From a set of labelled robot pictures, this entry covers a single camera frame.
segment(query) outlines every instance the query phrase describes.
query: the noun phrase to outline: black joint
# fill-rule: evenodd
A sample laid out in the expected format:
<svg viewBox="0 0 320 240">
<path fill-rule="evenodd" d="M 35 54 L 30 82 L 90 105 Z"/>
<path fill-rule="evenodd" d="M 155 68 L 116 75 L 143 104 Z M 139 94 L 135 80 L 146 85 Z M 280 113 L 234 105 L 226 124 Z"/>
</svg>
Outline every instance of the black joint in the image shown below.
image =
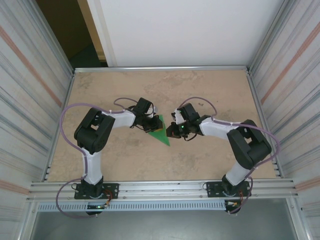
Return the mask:
<svg viewBox="0 0 320 240">
<path fill-rule="evenodd" d="M 222 177 L 222 188 L 225 191 L 225 193 L 229 196 L 232 196 L 234 194 L 237 194 L 239 192 L 239 189 L 243 188 L 244 185 L 247 185 L 246 181 L 240 182 L 238 185 L 233 186 L 226 178 L 226 175 Z"/>
<path fill-rule="evenodd" d="M 114 122 L 115 119 L 112 116 L 104 115 L 100 110 L 91 108 L 74 132 L 77 145 L 85 148 L 91 155 L 100 152 L 107 144 Z"/>
<path fill-rule="evenodd" d="M 133 111 L 137 114 L 137 115 L 143 115 L 146 114 L 151 106 L 151 102 L 144 99 L 143 97 L 140 97 L 139 101 L 137 102 L 137 104 L 133 107 Z"/>
<path fill-rule="evenodd" d="M 257 126 L 252 120 L 242 124 Z M 245 169 L 251 170 L 271 153 L 271 146 L 264 135 L 250 127 L 238 127 L 227 133 L 235 159 Z"/>
<path fill-rule="evenodd" d="M 196 112 L 191 103 L 187 103 L 182 107 L 178 108 L 177 110 L 180 111 L 184 120 L 189 121 L 191 123 L 200 118 L 199 113 Z"/>
<path fill-rule="evenodd" d="M 78 189 L 79 195 L 84 195 L 92 198 L 98 198 L 103 192 L 104 178 L 102 177 L 99 182 L 95 185 L 86 182 L 84 179 L 81 180 L 80 188 Z"/>
</svg>

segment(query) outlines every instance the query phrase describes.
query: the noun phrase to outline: white panel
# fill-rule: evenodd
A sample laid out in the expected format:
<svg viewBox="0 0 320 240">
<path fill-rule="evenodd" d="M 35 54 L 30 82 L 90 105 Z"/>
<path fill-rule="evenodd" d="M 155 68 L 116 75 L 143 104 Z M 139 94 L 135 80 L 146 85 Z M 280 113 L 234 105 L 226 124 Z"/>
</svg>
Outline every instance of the white panel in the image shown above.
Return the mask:
<svg viewBox="0 0 320 240">
<path fill-rule="evenodd" d="M 247 65 L 283 0 L 88 0 L 109 66 Z"/>
</svg>

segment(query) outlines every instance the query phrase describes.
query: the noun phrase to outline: green object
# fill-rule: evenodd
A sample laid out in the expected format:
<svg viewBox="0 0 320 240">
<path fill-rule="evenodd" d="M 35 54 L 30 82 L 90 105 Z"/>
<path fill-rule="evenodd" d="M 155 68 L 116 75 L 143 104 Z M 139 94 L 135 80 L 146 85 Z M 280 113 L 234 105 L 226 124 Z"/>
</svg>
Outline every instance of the green object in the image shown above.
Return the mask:
<svg viewBox="0 0 320 240">
<path fill-rule="evenodd" d="M 163 129 L 160 131 L 148 132 L 148 134 L 158 139 L 160 142 L 170 146 L 169 138 L 167 137 L 167 134 L 166 134 L 166 125 L 165 125 L 164 117 L 162 115 L 159 115 L 159 119 L 163 124 Z"/>
</svg>

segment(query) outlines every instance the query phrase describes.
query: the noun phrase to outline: extrusion bar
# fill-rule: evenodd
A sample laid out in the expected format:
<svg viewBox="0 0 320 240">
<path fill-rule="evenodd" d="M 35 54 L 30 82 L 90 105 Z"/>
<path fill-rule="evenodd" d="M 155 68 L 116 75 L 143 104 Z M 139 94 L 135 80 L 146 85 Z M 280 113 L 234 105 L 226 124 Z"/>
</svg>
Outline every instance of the extrusion bar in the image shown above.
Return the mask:
<svg viewBox="0 0 320 240">
<path fill-rule="evenodd" d="M 88 67 L 76 68 L 74 73 L 138 72 L 138 71 L 201 71 L 201 70 L 247 70 L 245 65 L 208 66 L 133 66 L 133 67 Z"/>
<path fill-rule="evenodd" d="M 190 181 L 124 181 L 119 183 L 118 199 L 121 201 L 168 201 L 168 200 L 208 200 L 207 191 L 203 188 L 206 182 L 221 180 L 190 180 Z M 40 182 L 31 185 L 27 202 L 54 202 L 57 192 L 64 182 Z M 59 202 L 88 202 L 87 199 L 74 199 L 75 191 L 71 184 L 60 193 Z M 252 199 L 275 199 L 298 197 L 292 179 L 255 179 L 253 182 Z M 212 200 L 238 199 L 232 197 L 210 198 Z"/>
</svg>

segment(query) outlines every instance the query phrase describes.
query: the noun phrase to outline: wire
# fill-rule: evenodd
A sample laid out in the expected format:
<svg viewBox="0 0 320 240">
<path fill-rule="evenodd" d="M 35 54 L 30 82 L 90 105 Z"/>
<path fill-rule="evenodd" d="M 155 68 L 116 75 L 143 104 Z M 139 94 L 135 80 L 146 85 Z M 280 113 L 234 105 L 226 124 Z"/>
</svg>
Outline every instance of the wire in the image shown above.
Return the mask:
<svg viewBox="0 0 320 240">
<path fill-rule="evenodd" d="M 129 98 L 129 97 L 119 97 L 117 98 L 116 100 L 113 101 L 113 104 L 116 105 L 116 106 L 119 106 L 121 107 L 122 109 L 125 109 L 125 107 L 119 103 L 117 103 L 117 101 L 119 100 L 130 100 L 132 102 L 135 102 L 136 104 L 138 103 L 136 100 L 132 99 L 132 98 Z"/>
<path fill-rule="evenodd" d="M 183 139 L 184 139 L 186 142 L 189 142 L 189 141 L 195 139 L 195 137 L 196 137 L 197 135 L 198 135 L 198 134 L 194 134 L 194 136 L 193 136 L 192 138 L 188 139 L 188 140 L 187 140 L 187 138 L 186 138 L 185 136 L 183 136 Z"/>
<path fill-rule="evenodd" d="M 178 108 L 181 108 L 186 102 L 188 102 L 191 99 L 200 99 L 200 100 L 203 100 L 203 101 L 207 102 L 208 104 L 210 104 L 210 106 L 214 110 L 214 114 L 211 115 L 211 118 L 213 118 L 214 116 L 216 116 L 218 114 L 218 111 L 217 111 L 216 107 L 212 104 L 212 102 L 210 102 L 209 100 L 207 100 L 207 99 L 205 99 L 204 97 L 201 97 L 201 96 L 192 96 L 192 97 L 187 98 L 186 100 L 184 100 L 180 104 L 180 106 Z"/>
<path fill-rule="evenodd" d="M 246 202 L 248 201 L 250 195 L 251 195 L 251 192 L 252 192 L 252 188 L 254 186 L 254 180 L 251 176 L 248 176 L 248 179 L 251 180 L 251 186 L 250 186 L 250 190 L 248 192 L 248 195 L 246 196 L 246 198 L 243 200 L 243 202 L 240 204 L 240 206 L 238 206 L 236 209 L 232 210 L 232 211 L 228 211 L 229 214 L 233 214 L 234 212 L 238 211 L 240 208 L 242 208 Z"/>
<path fill-rule="evenodd" d="M 108 206 L 109 203 L 110 203 L 110 201 L 111 201 L 111 199 L 113 198 L 112 192 L 111 192 L 109 189 L 105 189 L 105 190 L 104 190 L 104 193 L 105 193 L 106 196 L 108 196 L 108 194 L 109 194 L 108 201 L 106 201 L 106 203 L 105 203 L 105 205 Z"/>
<path fill-rule="evenodd" d="M 75 186 L 77 186 L 76 183 L 72 183 L 72 184 L 71 184 L 71 188 L 72 188 L 73 190 L 77 190 L 77 187 L 74 188 L 74 184 L 75 184 Z"/>
<path fill-rule="evenodd" d="M 94 217 L 95 215 L 89 215 L 89 216 L 79 216 L 79 215 L 74 215 L 74 214 L 69 214 L 69 213 L 66 213 L 64 212 L 60 206 L 59 206 L 59 203 L 58 203 L 58 199 L 59 199 L 59 194 L 61 193 L 62 189 L 67 186 L 68 184 L 72 183 L 72 182 L 77 182 L 77 181 L 81 181 L 83 179 L 86 178 L 86 176 L 88 175 L 88 159 L 87 159 L 87 154 L 85 151 L 83 151 L 80 147 L 78 147 L 77 145 L 73 144 L 66 136 L 65 132 L 64 132 L 64 129 L 62 127 L 62 123 L 64 121 L 64 118 L 65 118 L 65 114 L 67 112 L 67 110 L 69 110 L 70 108 L 73 108 L 73 107 L 78 107 L 78 106 L 86 106 L 86 107 L 91 107 L 91 108 L 96 108 L 102 112 L 105 112 L 105 113 L 110 113 L 110 111 L 107 111 L 107 110 L 104 110 L 102 109 L 101 107 L 98 107 L 96 105 L 93 105 L 93 104 L 90 104 L 90 103 L 74 103 L 74 104 L 71 104 L 69 106 L 67 106 L 61 113 L 61 116 L 60 116 L 60 119 L 59 119 L 59 129 L 60 129 L 60 132 L 61 132 L 61 135 L 63 137 L 63 139 L 69 144 L 71 145 L 73 148 L 77 149 L 78 151 L 80 151 L 82 154 L 83 154 L 83 158 L 84 158 L 84 175 L 80 178 L 76 178 L 76 179 L 72 179 L 68 182 L 66 182 L 65 184 L 63 184 L 60 189 L 58 190 L 56 196 L 55 196 L 55 205 L 56 205 L 56 208 L 59 210 L 60 213 L 62 213 L 63 215 L 69 217 L 69 218 L 73 218 L 73 219 L 87 219 L 87 218 L 92 218 Z M 124 113 L 125 112 L 125 109 L 123 108 L 123 110 L 121 111 L 112 111 L 113 114 L 121 114 L 121 113 Z"/>
<path fill-rule="evenodd" d="M 264 164 L 264 163 L 266 163 L 266 162 L 274 159 L 274 158 L 279 154 L 279 152 L 280 152 L 280 150 L 281 150 L 281 146 L 280 146 L 280 142 L 279 142 L 278 138 L 277 138 L 275 135 L 273 135 L 271 132 L 269 132 L 269 131 L 267 131 L 267 130 L 264 130 L 264 129 L 261 128 L 261 127 L 253 126 L 253 125 L 249 125 L 249 124 L 243 124 L 243 123 L 232 123 L 232 122 L 218 121 L 218 120 L 215 120 L 214 118 L 212 119 L 212 121 L 213 121 L 214 123 L 221 124 L 221 125 L 225 125 L 225 126 L 244 127 L 244 128 L 251 128 L 251 129 L 255 129 L 255 130 L 261 131 L 261 132 L 269 135 L 271 138 L 273 138 L 273 140 L 274 140 L 275 143 L 276 143 L 276 150 L 275 150 L 274 154 L 271 155 L 270 157 L 268 157 L 267 159 L 265 159 L 265 160 L 257 163 L 257 164 L 249 171 L 249 173 L 244 177 L 244 179 L 250 179 L 250 180 L 251 180 L 251 187 L 250 187 L 250 190 L 249 190 L 248 195 L 246 196 L 245 200 L 241 203 L 241 205 L 240 205 L 239 207 L 237 207 L 235 210 L 232 210 L 232 211 L 229 212 L 230 214 L 232 214 L 232 213 L 236 212 L 238 209 L 240 209 L 241 207 L 243 207 L 243 206 L 246 204 L 249 196 L 251 195 L 251 191 L 252 191 L 252 188 L 253 188 L 253 185 L 254 185 L 254 180 L 253 180 L 253 178 L 252 178 L 250 175 L 253 173 L 253 171 L 254 171 L 257 167 L 259 167 L 260 165 L 262 165 L 262 164 Z"/>
<path fill-rule="evenodd" d="M 242 191 L 239 191 L 239 195 L 240 195 L 240 201 L 242 203 L 242 201 L 244 200 L 244 194 L 242 193 Z"/>
<path fill-rule="evenodd" d="M 274 159 L 279 153 L 280 153 L 280 150 L 281 150 L 281 146 L 280 146 L 280 142 L 278 140 L 278 138 L 273 135 L 271 132 L 267 131 L 267 130 L 264 130 L 263 128 L 261 127 L 258 127 L 258 126 L 253 126 L 253 125 L 249 125 L 249 124 L 243 124 L 243 123 L 232 123 L 232 122 L 227 122 L 227 121 L 219 121 L 219 120 L 215 120 L 213 119 L 212 120 L 214 123 L 217 123 L 217 124 L 221 124 L 221 125 L 225 125 L 225 126 L 236 126 L 236 127 L 244 127 L 244 128 L 250 128 L 250 129 L 255 129 L 255 130 L 258 130 L 258 131 L 261 131 L 267 135 L 269 135 L 271 138 L 273 138 L 273 140 L 275 141 L 276 143 L 276 150 L 274 152 L 273 155 L 271 155 L 270 157 L 268 157 L 267 159 L 257 163 L 251 170 L 250 172 L 245 176 L 245 179 L 248 178 L 252 173 L 253 171 L 259 167 L 260 165 Z"/>
<path fill-rule="evenodd" d="M 135 126 L 133 126 L 133 127 L 136 127 L 137 129 L 140 129 L 140 130 L 144 131 L 143 128 L 141 128 L 141 127 L 139 127 L 139 126 L 137 126 L 137 125 L 135 125 Z"/>
</svg>

